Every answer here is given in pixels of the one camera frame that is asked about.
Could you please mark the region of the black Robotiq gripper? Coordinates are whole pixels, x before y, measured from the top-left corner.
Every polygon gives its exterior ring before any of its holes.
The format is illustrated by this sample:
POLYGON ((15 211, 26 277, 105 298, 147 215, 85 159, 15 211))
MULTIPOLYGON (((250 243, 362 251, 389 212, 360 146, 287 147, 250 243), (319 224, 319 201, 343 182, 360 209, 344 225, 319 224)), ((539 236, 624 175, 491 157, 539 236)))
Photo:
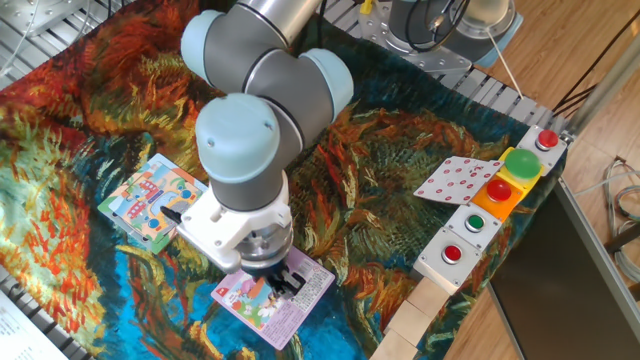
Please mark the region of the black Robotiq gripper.
POLYGON ((276 298, 296 296, 306 284, 304 277, 297 272, 291 272, 286 257, 278 261, 246 261, 243 263, 243 271, 254 279, 266 279, 276 298))

